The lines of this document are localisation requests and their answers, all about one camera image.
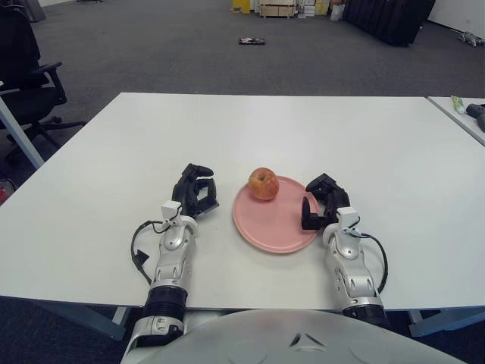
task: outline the chair armrest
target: chair armrest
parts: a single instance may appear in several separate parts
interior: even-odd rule
[[[62,62],[56,62],[54,64],[44,64],[35,70],[31,70],[31,74],[44,74],[45,72],[55,71],[56,68],[62,65]]]
[[[57,68],[61,65],[62,65],[62,62],[56,62],[54,64],[44,64],[43,66],[40,66],[35,70],[31,70],[30,73],[36,75],[36,74],[44,74],[45,72],[47,72],[48,75],[51,77],[55,88],[58,91],[59,102],[65,103],[67,101],[66,92],[64,91],[64,87],[62,87],[62,83],[61,83],[61,80],[59,80],[59,76],[57,72]]]

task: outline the white wall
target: white wall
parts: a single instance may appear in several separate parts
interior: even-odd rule
[[[429,19],[485,38],[485,0],[436,0]]]
[[[47,6],[47,5],[60,4],[62,2],[70,2],[70,1],[71,0],[39,0],[39,3],[40,3],[40,6]]]

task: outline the office chair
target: office chair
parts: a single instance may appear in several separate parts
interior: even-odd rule
[[[40,122],[56,105],[67,99],[56,69],[61,62],[39,66],[39,47],[29,20],[19,11],[0,6],[0,97],[19,125],[30,124],[24,130],[30,140],[44,136],[56,149],[61,148],[47,132],[86,125],[84,122],[64,123],[58,117]],[[45,74],[51,77],[54,87]],[[7,138],[15,143],[11,135]]]

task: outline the apple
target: apple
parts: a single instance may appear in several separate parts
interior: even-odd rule
[[[271,169],[258,168],[249,176],[248,187],[255,198],[270,200],[278,194],[280,182]]]

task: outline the gray carpet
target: gray carpet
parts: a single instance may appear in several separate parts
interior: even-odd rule
[[[230,0],[105,0],[44,10],[48,19],[33,28],[42,63],[63,62],[59,74],[68,103],[55,114],[65,121],[90,120],[120,92],[485,96],[485,51],[432,23],[424,25],[414,45],[396,48],[326,18],[232,14]],[[238,45],[244,36],[268,43]],[[52,135],[65,142],[76,131]],[[4,136],[0,133],[2,157],[11,148]],[[42,138],[35,144],[45,158],[55,152]],[[0,167],[19,184],[33,173],[22,155]],[[396,332],[408,335],[405,313],[391,312],[390,319]],[[23,300],[0,298],[0,323],[0,362],[115,363],[127,343]],[[482,322],[420,341],[483,364],[484,329]]]

